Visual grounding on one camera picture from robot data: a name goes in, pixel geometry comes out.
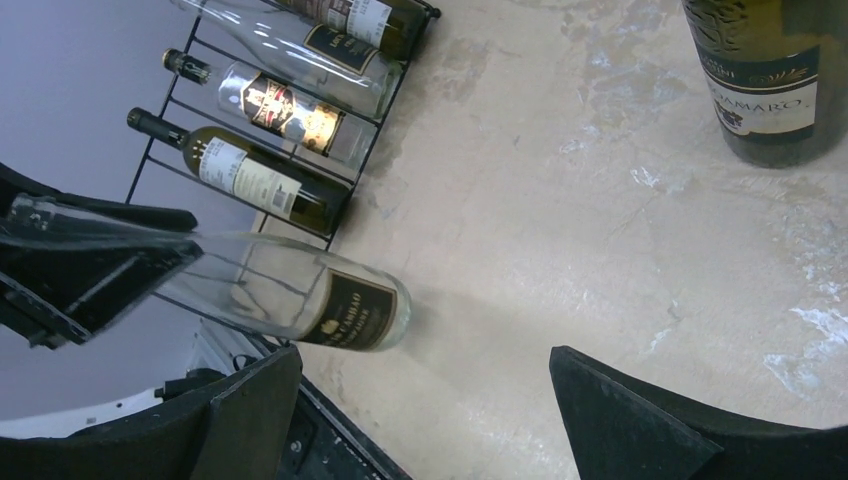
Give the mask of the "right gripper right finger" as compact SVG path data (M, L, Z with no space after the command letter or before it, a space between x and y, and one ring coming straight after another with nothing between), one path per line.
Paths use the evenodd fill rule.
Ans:
M722 410L629 376L569 346L549 372L583 479L844 479L847 429Z

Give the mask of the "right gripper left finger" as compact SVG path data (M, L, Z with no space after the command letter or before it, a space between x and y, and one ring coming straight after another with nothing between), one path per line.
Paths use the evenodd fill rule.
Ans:
M67 438L1 440L4 479L273 479L302 377L294 347Z

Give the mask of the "square clear liquor bottle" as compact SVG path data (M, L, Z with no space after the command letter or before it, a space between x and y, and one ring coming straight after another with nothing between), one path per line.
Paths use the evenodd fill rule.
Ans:
M377 127L244 62L225 66L167 49L165 69L216 94L218 108L351 169L367 156Z

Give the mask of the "dark green bottle back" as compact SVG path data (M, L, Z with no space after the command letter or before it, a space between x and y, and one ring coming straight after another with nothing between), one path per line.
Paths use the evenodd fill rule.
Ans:
M844 1L685 1L729 148L765 168L815 160L847 134Z

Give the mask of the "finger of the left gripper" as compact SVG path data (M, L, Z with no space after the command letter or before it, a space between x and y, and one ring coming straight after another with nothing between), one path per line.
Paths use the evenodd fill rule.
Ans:
M186 211L62 192L1 168L1 323L30 347L82 345L202 248Z

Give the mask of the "clear wine bottle dark label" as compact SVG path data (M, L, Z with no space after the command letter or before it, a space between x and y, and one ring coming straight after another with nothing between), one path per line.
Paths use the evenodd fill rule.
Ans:
M230 34L265 71L369 119L383 117L403 73L368 43L263 1L172 4Z

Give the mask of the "dark green labelled wine bottle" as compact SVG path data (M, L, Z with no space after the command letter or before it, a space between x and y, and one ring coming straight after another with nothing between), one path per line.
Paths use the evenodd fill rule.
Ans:
M429 18L410 0L281 0L283 8L343 31L398 61L408 61Z

